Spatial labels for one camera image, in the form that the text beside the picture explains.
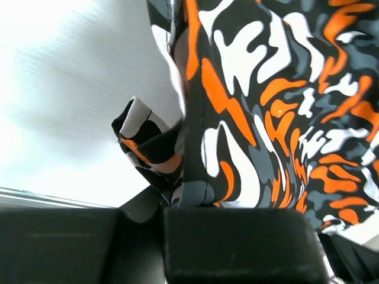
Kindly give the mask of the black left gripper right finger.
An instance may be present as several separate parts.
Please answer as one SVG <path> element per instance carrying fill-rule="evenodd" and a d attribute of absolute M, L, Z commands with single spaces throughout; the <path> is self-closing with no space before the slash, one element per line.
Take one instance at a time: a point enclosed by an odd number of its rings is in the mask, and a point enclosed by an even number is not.
<path fill-rule="evenodd" d="M 291 209 L 166 209 L 169 283 L 327 283 L 310 223 Z"/>

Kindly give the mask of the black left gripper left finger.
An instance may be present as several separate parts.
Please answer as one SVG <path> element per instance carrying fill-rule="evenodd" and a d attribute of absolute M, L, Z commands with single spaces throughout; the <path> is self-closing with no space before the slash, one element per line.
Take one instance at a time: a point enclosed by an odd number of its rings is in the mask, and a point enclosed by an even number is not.
<path fill-rule="evenodd" d="M 2 283 L 165 283 L 161 197 L 118 208 L 1 206 Z"/>

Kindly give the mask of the orange camouflage shorts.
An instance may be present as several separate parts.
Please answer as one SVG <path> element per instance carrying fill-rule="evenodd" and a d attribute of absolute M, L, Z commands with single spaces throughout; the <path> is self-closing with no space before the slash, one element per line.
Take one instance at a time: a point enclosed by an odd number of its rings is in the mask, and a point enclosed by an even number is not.
<path fill-rule="evenodd" d="M 377 1 L 148 1 L 182 116 L 132 97 L 118 143 L 171 207 L 378 215 Z"/>

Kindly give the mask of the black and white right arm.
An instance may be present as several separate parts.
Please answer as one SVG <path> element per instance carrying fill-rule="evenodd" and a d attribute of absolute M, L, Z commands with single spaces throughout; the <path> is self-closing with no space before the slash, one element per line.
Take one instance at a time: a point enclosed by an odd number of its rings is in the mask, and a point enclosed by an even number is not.
<path fill-rule="evenodd" d="M 378 252 L 339 235 L 318 238 L 335 275 L 348 283 L 378 283 Z"/>

